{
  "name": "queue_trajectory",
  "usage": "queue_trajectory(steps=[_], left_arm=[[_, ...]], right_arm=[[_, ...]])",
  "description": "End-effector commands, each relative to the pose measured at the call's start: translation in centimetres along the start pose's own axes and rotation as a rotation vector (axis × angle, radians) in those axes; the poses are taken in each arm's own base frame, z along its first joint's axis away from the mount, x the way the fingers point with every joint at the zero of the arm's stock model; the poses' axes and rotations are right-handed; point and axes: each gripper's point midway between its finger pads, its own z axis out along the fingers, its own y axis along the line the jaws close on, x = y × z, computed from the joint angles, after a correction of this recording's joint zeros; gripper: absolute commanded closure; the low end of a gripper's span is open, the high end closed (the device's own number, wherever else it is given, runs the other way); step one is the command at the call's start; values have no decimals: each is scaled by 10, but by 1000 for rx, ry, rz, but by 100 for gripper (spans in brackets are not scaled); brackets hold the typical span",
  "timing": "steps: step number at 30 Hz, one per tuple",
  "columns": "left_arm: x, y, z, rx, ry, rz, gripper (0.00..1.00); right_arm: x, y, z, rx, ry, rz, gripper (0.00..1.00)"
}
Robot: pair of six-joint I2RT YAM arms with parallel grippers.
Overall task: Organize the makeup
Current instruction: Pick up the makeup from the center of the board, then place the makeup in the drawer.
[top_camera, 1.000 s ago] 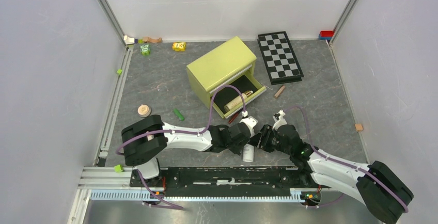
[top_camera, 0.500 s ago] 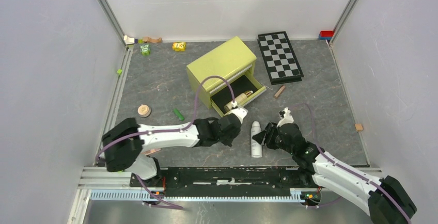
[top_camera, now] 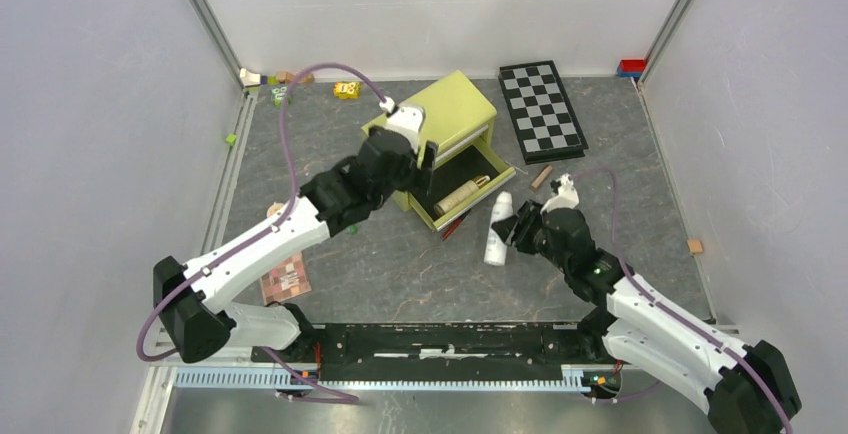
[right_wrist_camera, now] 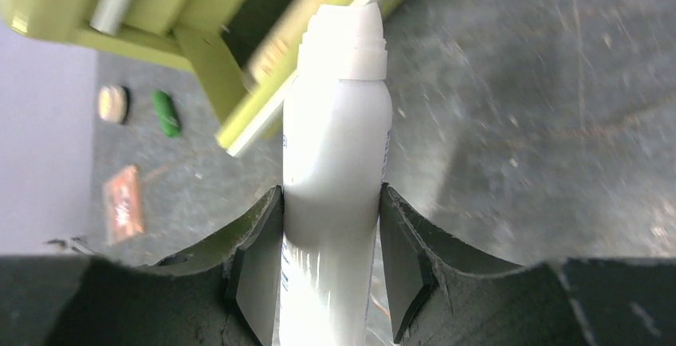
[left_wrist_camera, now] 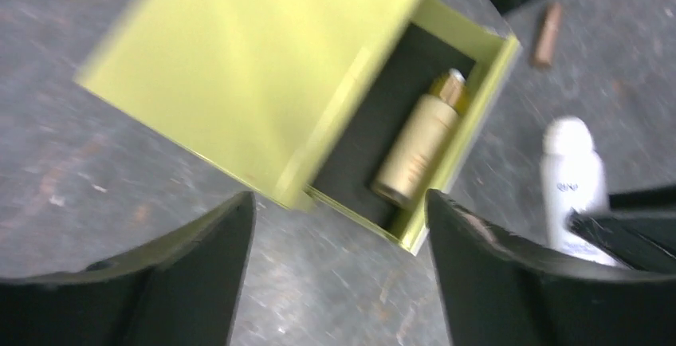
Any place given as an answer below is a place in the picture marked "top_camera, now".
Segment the green drawer cabinet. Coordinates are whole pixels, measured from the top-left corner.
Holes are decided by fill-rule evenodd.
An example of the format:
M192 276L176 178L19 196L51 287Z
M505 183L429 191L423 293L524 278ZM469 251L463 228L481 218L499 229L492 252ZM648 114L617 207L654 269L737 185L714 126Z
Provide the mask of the green drawer cabinet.
M421 143L438 144L432 186L427 195L412 191L395 192L392 199L403 211L413 210L433 231L441 231L497 192L516 174L492 146L497 111L466 75L454 71L400 103L411 103L425 110ZM443 216L434 212L434 204L460 185L477 176L491 180L478 192Z

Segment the red black lip pencil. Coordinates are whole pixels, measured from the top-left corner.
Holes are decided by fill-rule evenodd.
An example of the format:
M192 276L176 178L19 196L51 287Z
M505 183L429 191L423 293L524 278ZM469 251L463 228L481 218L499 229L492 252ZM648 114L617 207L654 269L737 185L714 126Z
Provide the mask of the red black lip pencil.
M445 229L445 231L441 234L440 238L442 240L447 240L457 230L457 228L461 225L461 223L467 218L469 214L470 211L466 211L462 213L459 217L454 219Z

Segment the small round cream jar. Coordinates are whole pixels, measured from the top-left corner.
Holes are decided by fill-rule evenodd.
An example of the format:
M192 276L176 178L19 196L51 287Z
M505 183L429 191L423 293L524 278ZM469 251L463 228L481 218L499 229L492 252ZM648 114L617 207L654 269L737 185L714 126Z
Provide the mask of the small round cream jar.
M279 211L281 211L284 207L285 207L284 203L279 203L279 202L274 203L267 209L266 216L268 218L270 218L271 216L273 216L276 213L278 213Z

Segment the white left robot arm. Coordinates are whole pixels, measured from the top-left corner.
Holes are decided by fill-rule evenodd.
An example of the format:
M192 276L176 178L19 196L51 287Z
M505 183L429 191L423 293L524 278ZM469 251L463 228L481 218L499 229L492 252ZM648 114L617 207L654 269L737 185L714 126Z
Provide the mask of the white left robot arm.
M282 261L366 220L396 191L428 189L438 145L419 158L406 136L374 128L359 152L313 176L273 216L198 258L172 256L153 268L153 302L185 363L216 354L228 343L268 346L290 361L306 359L313 333L286 307L238 307L234 297Z

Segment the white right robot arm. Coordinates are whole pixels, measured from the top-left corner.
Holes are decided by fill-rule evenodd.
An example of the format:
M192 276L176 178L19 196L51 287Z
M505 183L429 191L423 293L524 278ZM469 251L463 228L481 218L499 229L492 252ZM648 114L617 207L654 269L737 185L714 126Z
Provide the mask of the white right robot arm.
M506 245L539 255L594 310L580 323L580 354L609 356L672 388L718 433L788 433L802 401L782 352L748 344L682 309L614 254L598 247L577 209L544 211L535 201L497 220Z

